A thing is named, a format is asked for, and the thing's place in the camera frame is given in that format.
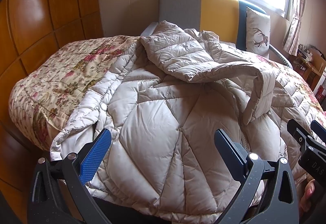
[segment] silver screw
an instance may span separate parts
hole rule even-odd
[[[258,155],[256,153],[252,152],[249,154],[249,158],[252,160],[258,160]]]
[[[69,160],[74,160],[76,157],[77,157],[77,155],[74,152],[68,154],[68,159]]]
[[[282,162],[283,164],[287,164],[287,159],[286,158],[280,158],[280,162]]]
[[[37,161],[39,164],[42,164],[42,163],[44,163],[45,162],[45,158],[39,158],[39,160]]]

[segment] curtain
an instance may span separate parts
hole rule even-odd
[[[293,0],[293,16],[290,27],[285,35],[284,50],[290,55],[297,55],[299,46],[299,32],[301,28],[301,18],[304,13],[305,0]]]

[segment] deer print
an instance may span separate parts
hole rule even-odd
[[[255,34],[258,33],[258,35],[261,35],[263,37],[263,40],[260,42],[256,42],[255,40],[253,40],[254,46],[257,48],[260,48],[262,46],[262,44],[265,44],[267,46],[268,44],[268,36],[264,35],[263,32],[261,30],[259,30],[258,28],[253,28],[255,30]]]

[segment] quilted jacket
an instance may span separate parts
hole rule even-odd
[[[212,32],[161,22],[86,92],[54,139],[52,160],[107,128],[112,144],[89,192],[181,223],[213,223],[240,186],[214,146],[219,128],[262,159],[288,158],[298,184],[306,175],[286,123],[310,131],[314,117],[282,72],[250,58]]]

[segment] white button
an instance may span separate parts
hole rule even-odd
[[[101,103],[100,105],[100,108],[103,110],[103,111],[106,111],[108,109],[107,105],[105,103]]]

